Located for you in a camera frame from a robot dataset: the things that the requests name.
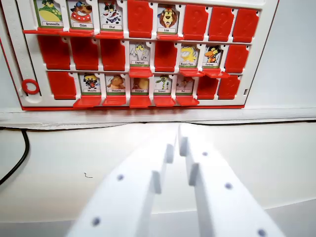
red ring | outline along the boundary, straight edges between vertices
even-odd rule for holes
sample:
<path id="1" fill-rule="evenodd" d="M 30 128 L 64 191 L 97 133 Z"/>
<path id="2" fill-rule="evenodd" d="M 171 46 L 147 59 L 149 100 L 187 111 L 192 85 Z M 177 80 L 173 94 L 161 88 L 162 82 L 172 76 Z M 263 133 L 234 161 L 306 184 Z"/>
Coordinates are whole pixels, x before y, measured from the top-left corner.
<path id="1" fill-rule="evenodd" d="M 35 85 L 35 90 L 29 90 L 27 83 L 32 83 L 33 85 Z M 35 94 L 39 93 L 39 91 L 40 91 L 40 87 L 39 87 L 38 82 L 36 80 L 33 80 L 33 79 L 23 80 L 22 81 L 22 89 L 30 95 L 35 95 Z"/>

character card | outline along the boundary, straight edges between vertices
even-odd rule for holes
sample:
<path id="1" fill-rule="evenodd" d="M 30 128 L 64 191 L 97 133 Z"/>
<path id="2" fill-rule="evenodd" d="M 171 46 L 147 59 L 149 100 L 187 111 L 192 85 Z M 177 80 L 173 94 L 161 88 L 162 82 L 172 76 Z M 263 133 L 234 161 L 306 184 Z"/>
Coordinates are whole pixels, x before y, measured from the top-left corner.
<path id="1" fill-rule="evenodd" d="M 40 27 L 62 28 L 60 5 L 54 0 L 34 0 L 35 12 Z"/>
<path id="2" fill-rule="evenodd" d="M 148 78 L 131 78 L 130 79 L 131 95 L 148 95 L 149 79 Z"/>
<path id="3" fill-rule="evenodd" d="M 70 27 L 74 29 L 93 29 L 92 6 L 86 0 L 68 0 Z"/>
<path id="4" fill-rule="evenodd" d="M 107 95 L 125 95 L 125 79 L 117 75 L 105 75 Z"/>
<path id="5" fill-rule="evenodd" d="M 129 43 L 129 63 L 133 67 L 149 67 L 150 48 L 145 42 Z"/>
<path id="6" fill-rule="evenodd" d="M 99 0 L 100 27 L 104 31 L 123 31 L 122 8 L 117 1 Z"/>
<path id="7" fill-rule="evenodd" d="M 178 77 L 176 95 L 192 95 L 194 79 L 191 77 Z"/>
<path id="8" fill-rule="evenodd" d="M 178 32 L 179 12 L 175 5 L 158 4 L 157 32 L 175 35 Z"/>
<path id="9" fill-rule="evenodd" d="M 196 68 L 199 49 L 196 45 L 183 44 L 181 46 L 180 68 Z"/>
<path id="10" fill-rule="evenodd" d="M 204 52 L 203 68 L 219 68 L 223 51 L 220 45 L 207 45 Z"/>
<path id="11" fill-rule="evenodd" d="M 101 95 L 100 79 L 94 73 L 78 74 L 82 95 Z"/>
<path id="12" fill-rule="evenodd" d="M 172 79 L 169 78 L 169 75 L 160 75 L 158 77 L 154 77 L 154 80 L 155 80 L 154 95 L 170 95 L 171 94 Z"/>

black cable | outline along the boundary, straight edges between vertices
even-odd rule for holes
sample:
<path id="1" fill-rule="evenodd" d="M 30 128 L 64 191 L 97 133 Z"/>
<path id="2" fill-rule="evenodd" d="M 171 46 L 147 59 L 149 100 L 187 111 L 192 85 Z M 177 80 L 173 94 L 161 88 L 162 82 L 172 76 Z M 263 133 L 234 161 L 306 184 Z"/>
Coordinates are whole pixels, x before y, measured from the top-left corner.
<path id="1" fill-rule="evenodd" d="M 21 129 L 21 132 L 25 142 L 25 151 L 19 162 L 17 162 L 17 164 L 0 180 L 0 185 L 3 184 L 8 178 L 10 178 L 10 176 L 21 166 L 21 164 L 26 160 L 26 157 L 28 156 L 28 153 L 30 151 L 30 141 L 28 135 L 26 134 L 26 130 Z"/>

small hole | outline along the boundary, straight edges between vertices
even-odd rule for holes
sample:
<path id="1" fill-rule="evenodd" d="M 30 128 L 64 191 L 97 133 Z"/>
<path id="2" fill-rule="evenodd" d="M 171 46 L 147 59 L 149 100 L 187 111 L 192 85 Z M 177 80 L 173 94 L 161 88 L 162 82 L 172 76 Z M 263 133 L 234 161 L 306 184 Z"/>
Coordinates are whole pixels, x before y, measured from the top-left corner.
<path id="1" fill-rule="evenodd" d="M 93 226 L 97 226 L 97 225 L 100 224 L 100 222 L 101 222 L 100 218 L 99 218 L 99 217 L 96 217 L 96 218 L 94 218 L 94 219 L 92 220 L 92 225 L 93 225 Z"/>
<path id="2" fill-rule="evenodd" d="M 123 179 L 124 179 L 124 175 L 122 175 L 122 174 L 118 175 L 118 180 L 119 180 L 119 181 L 121 181 L 121 180 L 123 180 Z"/>
<path id="3" fill-rule="evenodd" d="M 258 235 L 259 236 L 266 236 L 267 234 L 264 230 L 260 229 L 260 230 L 258 230 Z"/>
<path id="4" fill-rule="evenodd" d="M 232 189 L 232 188 L 233 188 L 233 186 L 232 186 L 232 184 L 227 183 L 227 184 L 225 184 L 225 188 L 227 188 L 227 189 Z"/>

white plastic piece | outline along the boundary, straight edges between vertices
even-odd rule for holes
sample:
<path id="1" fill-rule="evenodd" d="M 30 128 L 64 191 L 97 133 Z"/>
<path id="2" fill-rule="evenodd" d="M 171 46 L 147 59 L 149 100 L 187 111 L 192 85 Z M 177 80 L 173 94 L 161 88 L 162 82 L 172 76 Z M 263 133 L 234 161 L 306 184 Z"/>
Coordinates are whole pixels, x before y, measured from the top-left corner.
<path id="1" fill-rule="evenodd" d="M 108 175 L 68 237 L 146 237 L 155 194 L 161 194 L 166 164 L 173 162 L 176 131 L 136 149 Z"/>
<path id="2" fill-rule="evenodd" d="M 179 129 L 180 155 L 186 157 L 189 185 L 194 186 L 201 237 L 283 237 L 221 154 L 196 126 Z"/>

